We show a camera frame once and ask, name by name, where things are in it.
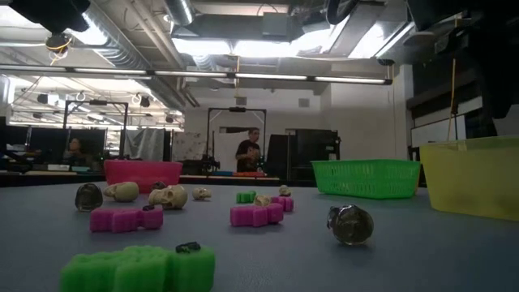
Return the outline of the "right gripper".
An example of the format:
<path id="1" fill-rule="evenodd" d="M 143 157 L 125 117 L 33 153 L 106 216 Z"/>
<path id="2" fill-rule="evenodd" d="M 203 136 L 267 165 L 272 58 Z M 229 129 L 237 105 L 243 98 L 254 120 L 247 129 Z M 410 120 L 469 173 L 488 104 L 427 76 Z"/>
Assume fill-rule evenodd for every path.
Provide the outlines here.
<path id="1" fill-rule="evenodd" d="M 474 62 L 483 108 L 492 118 L 505 118 L 511 105 L 519 103 L 519 25 L 479 27 Z"/>

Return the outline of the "yellow plastic bin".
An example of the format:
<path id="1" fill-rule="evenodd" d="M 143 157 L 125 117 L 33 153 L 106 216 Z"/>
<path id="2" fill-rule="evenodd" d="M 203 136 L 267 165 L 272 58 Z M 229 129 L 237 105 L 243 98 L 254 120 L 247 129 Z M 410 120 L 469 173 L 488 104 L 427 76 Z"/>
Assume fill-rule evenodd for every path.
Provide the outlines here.
<path id="1" fill-rule="evenodd" d="M 424 144 L 420 157 L 434 209 L 519 221 L 519 136 Z"/>

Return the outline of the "green plastic basket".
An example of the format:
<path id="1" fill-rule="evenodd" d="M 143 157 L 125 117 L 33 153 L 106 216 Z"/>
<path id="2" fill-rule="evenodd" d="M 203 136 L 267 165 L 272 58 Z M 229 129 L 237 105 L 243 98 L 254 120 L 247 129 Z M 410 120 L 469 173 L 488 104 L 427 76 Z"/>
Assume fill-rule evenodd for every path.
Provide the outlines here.
<path id="1" fill-rule="evenodd" d="M 374 159 L 313 161 L 317 188 L 328 195 L 392 200 L 414 196 L 421 163 Z"/>

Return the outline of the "black equipment cabinet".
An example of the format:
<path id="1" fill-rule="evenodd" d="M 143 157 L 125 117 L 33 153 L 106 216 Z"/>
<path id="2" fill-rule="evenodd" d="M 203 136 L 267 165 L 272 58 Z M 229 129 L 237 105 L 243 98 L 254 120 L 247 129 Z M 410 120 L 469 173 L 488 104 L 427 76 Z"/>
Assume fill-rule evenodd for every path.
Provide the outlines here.
<path id="1" fill-rule="evenodd" d="M 285 181 L 315 181 L 313 161 L 340 158 L 341 138 L 337 131 L 294 129 L 288 135 L 270 136 L 265 172 Z"/>

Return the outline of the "grey ceiling ventilation box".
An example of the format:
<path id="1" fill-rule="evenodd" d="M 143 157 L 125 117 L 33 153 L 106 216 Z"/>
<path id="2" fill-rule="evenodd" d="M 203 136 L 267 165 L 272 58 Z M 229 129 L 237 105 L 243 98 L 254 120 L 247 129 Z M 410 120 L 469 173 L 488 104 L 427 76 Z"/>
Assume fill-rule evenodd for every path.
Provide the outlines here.
<path id="1" fill-rule="evenodd" d="M 286 14 L 264 12 L 262 15 L 262 35 L 264 37 L 287 37 L 290 18 Z"/>

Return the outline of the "person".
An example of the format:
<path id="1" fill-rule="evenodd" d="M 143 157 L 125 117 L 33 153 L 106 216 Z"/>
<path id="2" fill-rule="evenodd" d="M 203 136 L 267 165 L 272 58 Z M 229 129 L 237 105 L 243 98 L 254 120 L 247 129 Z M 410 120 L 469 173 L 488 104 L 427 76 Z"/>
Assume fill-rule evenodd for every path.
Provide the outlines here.
<path id="1" fill-rule="evenodd" d="M 252 127 L 248 131 L 248 138 L 242 141 L 235 154 L 238 172 L 256 172 L 260 159 L 260 146 L 257 144 L 260 129 Z"/>
<path id="2" fill-rule="evenodd" d="M 92 168 L 92 156 L 85 152 L 78 138 L 70 141 L 68 149 L 63 154 L 63 160 L 70 166 Z"/>

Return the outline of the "pink sponge centre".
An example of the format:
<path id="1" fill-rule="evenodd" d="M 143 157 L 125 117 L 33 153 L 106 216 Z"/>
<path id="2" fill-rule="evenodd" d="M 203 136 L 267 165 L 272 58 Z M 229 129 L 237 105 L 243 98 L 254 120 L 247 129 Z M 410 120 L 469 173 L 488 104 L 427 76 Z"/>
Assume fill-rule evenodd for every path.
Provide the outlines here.
<path id="1" fill-rule="evenodd" d="M 229 221 L 234 227 L 262 227 L 277 224 L 284 219 L 284 208 L 281 204 L 273 203 L 265 207 L 244 206 L 230 209 Z"/>

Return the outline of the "white paper board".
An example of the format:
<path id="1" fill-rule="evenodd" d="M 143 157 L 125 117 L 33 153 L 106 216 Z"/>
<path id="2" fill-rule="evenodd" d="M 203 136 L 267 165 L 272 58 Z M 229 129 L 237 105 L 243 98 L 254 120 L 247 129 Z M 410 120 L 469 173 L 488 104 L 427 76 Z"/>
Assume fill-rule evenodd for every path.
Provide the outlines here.
<path id="1" fill-rule="evenodd" d="M 174 132 L 172 140 L 174 161 L 198 161 L 206 151 L 206 137 L 197 132 Z"/>

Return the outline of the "background work table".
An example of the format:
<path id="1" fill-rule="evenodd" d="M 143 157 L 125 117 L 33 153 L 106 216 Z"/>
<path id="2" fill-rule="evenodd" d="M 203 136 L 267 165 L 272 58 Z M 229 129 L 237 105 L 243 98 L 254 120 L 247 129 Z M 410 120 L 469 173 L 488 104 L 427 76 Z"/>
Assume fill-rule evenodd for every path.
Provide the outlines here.
<path id="1" fill-rule="evenodd" d="M 261 180 L 261 181 L 280 181 L 279 178 L 270 177 L 247 177 L 247 176 L 216 176 L 216 175 L 180 175 L 180 180 L 187 179 L 216 179 L 216 180 Z"/>

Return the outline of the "grey cloth sheet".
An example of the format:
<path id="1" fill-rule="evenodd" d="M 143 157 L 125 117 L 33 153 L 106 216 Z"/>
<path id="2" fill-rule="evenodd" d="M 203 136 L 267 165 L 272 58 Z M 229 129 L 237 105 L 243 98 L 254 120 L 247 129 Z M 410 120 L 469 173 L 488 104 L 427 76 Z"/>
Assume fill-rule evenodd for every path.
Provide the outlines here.
<path id="1" fill-rule="evenodd" d="M 144 128 L 127 131 L 123 153 L 130 159 L 162 161 L 164 135 L 164 129 Z"/>

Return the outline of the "pink round bowl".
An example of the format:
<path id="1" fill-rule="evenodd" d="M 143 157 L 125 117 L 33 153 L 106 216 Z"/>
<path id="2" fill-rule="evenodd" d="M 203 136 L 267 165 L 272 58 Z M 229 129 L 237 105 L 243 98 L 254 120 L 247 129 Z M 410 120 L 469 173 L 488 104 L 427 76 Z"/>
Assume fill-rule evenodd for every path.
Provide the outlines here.
<path id="1" fill-rule="evenodd" d="M 182 163 L 173 161 L 104 161 L 105 179 L 109 185 L 133 182 L 141 194 L 149 193 L 156 182 L 166 186 L 177 185 L 182 174 Z"/>

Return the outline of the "large green sponge foreground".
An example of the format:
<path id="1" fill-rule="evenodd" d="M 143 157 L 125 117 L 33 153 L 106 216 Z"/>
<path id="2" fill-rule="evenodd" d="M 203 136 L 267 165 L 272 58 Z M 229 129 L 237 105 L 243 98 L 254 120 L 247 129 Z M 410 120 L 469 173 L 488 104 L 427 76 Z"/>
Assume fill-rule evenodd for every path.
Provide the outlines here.
<path id="1" fill-rule="evenodd" d="M 174 249 L 132 246 L 78 254 L 61 270 L 60 292 L 210 292 L 214 250 L 197 242 Z"/>

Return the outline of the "black gantry frame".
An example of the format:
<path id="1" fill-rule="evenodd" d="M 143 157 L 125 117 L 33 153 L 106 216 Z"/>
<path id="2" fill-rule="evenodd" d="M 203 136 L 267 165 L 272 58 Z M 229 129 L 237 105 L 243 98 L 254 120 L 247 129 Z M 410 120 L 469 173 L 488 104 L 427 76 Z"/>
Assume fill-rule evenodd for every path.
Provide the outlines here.
<path id="1" fill-rule="evenodd" d="M 86 103 L 86 101 L 77 101 L 77 100 L 67 100 L 65 101 L 65 108 L 64 108 L 64 114 L 63 114 L 63 120 L 62 120 L 62 128 L 67 129 L 67 121 L 68 116 L 74 112 L 74 110 L 69 110 L 70 104 L 77 104 L 82 105 Z M 123 124 L 122 128 L 120 130 L 120 143 L 119 143 L 119 153 L 118 158 L 123 159 L 124 158 L 124 147 L 126 142 L 126 136 L 127 136 L 127 122 L 128 122 L 128 111 L 129 111 L 129 104 L 127 102 L 121 102 L 121 101 L 103 101 L 103 100 L 90 100 L 87 102 L 89 105 L 93 106 L 108 106 L 113 105 L 116 109 L 118 108 L 118 105 L 121 105 L 124 107 L 124 114 L 123 114 Z"/>
<path id="2" fill-rule="evenodd" d="M 266 148 L 266 134 L 267 134 L 267 130 L 266 130 L 266 126 L 267 126 L 267 110 L 266 109 L 251 109 L 251 108 L 247 108 L 247 107 L 240 107 L 240 106 L 234 106 L 234 107 L 228 107 L 228 108 L 222 108 L 222 107 L 209 107 L 208 108 L 208 111 L 207 111 L 207 119 L 206 119 L 206 149 L 205 149 L 205 156 L 206 157 L 212 157 L 214 158 L 214 152 L 212 153 L 212 155 L 210 156 L 209 155 L 209 138 L 210 138 L 210 133 L 209 133 L 209 130 L 210 130 L 210 124 L 211 124 L 211 121 L 212 121 L 212 118 L 216 118 L 217 115 L 219 114 L 216 114 L 215 116 L 211 116 L 211 112 L 212 111 L 229 111 L 229 112 L 233 112 L 233 113 L 245 113 L 247 111 L 251 111 L 251 112 L 260 112 L 264 115 L 264 118 L 260 121 L 263 123 L 263 147 L 262 147 L 262 154 L 261 154 L 261 159 L 264 159 L 265 158 L 265 148 Z"/>

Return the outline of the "silver round air duct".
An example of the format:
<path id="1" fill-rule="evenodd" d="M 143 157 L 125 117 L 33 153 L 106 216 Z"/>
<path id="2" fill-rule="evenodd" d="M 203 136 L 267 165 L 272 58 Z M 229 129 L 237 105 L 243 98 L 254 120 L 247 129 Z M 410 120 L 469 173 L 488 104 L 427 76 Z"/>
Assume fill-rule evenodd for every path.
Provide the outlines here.
<path id="1" fill-rule="evenodd" d="M 196 17 L 196 9 L 190 0 L 164 0 L 165 8 L 172 22 L 178 26 L 191 24 Z"/>

